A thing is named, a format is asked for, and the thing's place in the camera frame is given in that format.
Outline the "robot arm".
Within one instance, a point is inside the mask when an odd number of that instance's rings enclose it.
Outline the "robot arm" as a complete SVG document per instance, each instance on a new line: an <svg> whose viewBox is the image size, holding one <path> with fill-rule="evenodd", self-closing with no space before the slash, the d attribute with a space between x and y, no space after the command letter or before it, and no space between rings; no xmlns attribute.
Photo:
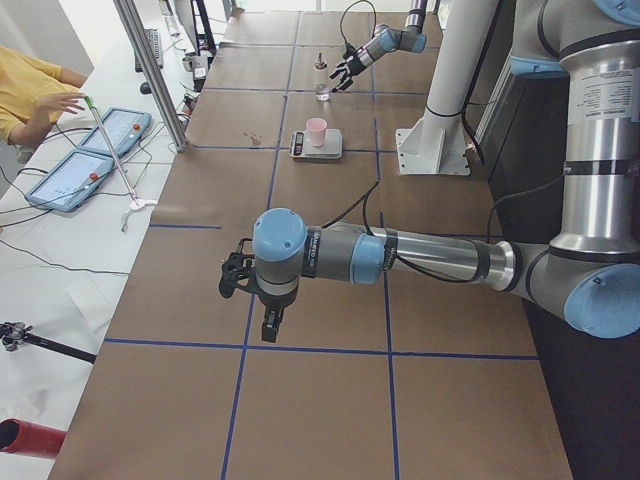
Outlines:
<svg viewBox="0 0 640 480"><path fill-rule="evenodd" d="M347 40L343 28L340 28L345 53L343 61L329 75L330 79L340 76L338 84L331 89L331 92L347 90L353 84L355 76L361 74L388 53L398 50L421 53L427 43L427 37L423 33L426 8L427 1L413 1L411 9L407 13L403 30L391 28L386 24L378 24L374 27L369 41L358 48L355 48Z"/></svg>
<svg viewBox="0 0 640 480"><path fill-rule="evenodd" d="M639 5L635 1L520 1L509 68L526 79L567 78L559 232L541 243L461 239L434 231L474 220L461 118L498 5L458 1L422 116L397 131L396 179L416 212L385 206L387 225L345 215L309 225L272 208L254 223L240 262L264 305L263 340L277 338L302 278L375 284L389 270L515 294L597 338L639 328L639 243L632 233L639 176Z"/></svg>

